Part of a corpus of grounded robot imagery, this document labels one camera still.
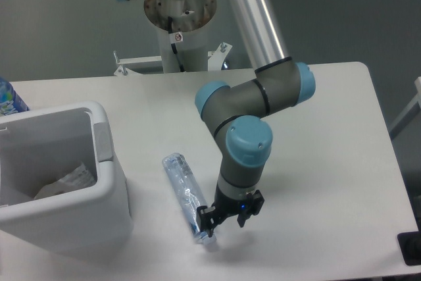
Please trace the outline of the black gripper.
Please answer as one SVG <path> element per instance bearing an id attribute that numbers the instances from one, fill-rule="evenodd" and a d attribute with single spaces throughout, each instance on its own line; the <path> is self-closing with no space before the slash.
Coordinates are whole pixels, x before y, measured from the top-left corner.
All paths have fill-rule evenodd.
<path id="1" fill-rule="evenodd" d="M 196 221 L 200 232 L 213 237 L 214 229 L 227 218 L 237 215 L 237 223 L 241 228 L 250 217 L 257 216 L 264 204 L 260 190 L 247 193 L 244 199 L 232 199 L 225 195 L 219 186 L 216 187 L 212 207 L 206 205 L 197 208 Z"/>

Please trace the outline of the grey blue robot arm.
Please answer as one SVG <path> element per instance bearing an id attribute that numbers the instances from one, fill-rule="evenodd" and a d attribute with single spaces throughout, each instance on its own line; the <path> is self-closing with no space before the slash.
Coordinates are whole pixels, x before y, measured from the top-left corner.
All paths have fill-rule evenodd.
<path id="1" fill-rule="evenodd" d="M 264 117 L 310 99 L 316 89 L 309 67 L 287 52 L 270 2 L 229 2 L 255 77 L 237 86 L 210 82 L 195 96 L 199 116 L 222 154 L 214 203 L 194 213 L 197 228 L 209 236 L 229 217 L 243 226 L 259 214 L 264 197 L 257 184 L 272 145 Z M 215 15 L 216 0 L 144 0 L 144 11 L 158 32 L 165 72 L 207 69 L 203 31 Z"/>

